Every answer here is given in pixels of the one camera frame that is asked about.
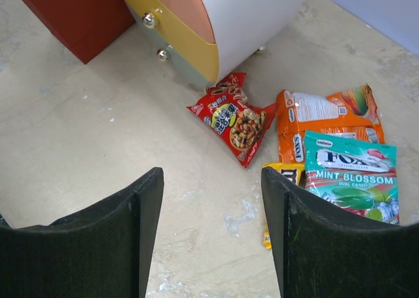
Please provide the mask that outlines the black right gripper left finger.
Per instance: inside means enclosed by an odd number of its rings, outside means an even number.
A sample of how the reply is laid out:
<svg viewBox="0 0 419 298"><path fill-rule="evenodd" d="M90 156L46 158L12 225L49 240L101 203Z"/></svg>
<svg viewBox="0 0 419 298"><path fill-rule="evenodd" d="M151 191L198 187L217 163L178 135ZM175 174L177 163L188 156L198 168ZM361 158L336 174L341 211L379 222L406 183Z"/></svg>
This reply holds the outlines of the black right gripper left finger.
<svg viewBox="0 0 419 298"><path fill-rule="evenodd" d="M49 225L1 221L2 297L144 297L164 192L160 167Z"/></svg>

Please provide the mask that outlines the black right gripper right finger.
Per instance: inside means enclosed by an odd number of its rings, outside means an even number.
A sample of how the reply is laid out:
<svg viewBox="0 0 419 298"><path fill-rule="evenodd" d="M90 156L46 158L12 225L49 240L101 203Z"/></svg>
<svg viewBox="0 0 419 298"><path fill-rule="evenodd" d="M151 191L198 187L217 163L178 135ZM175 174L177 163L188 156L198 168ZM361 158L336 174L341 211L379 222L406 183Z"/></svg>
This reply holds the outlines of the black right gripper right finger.
<svg viewBox="0 0 419 298"><path fill-rule="evenodd" d="M418 225L350 213L263 168L282 297L417 297Z"/></svg>

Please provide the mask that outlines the small red nut snack pack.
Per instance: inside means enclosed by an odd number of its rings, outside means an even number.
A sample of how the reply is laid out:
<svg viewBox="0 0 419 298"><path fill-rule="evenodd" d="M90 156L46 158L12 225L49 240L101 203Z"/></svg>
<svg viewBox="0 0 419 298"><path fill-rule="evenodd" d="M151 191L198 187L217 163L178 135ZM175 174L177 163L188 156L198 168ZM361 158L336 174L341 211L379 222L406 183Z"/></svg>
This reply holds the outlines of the small red nut snack pack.
<svg viewBox="0 0 419 298"><path fill-rule="evenodd" d="M245 77L242 72L230 73L187 109L209 126L247 168L271 127L278 104L249 104L243 89Z"/></svg>

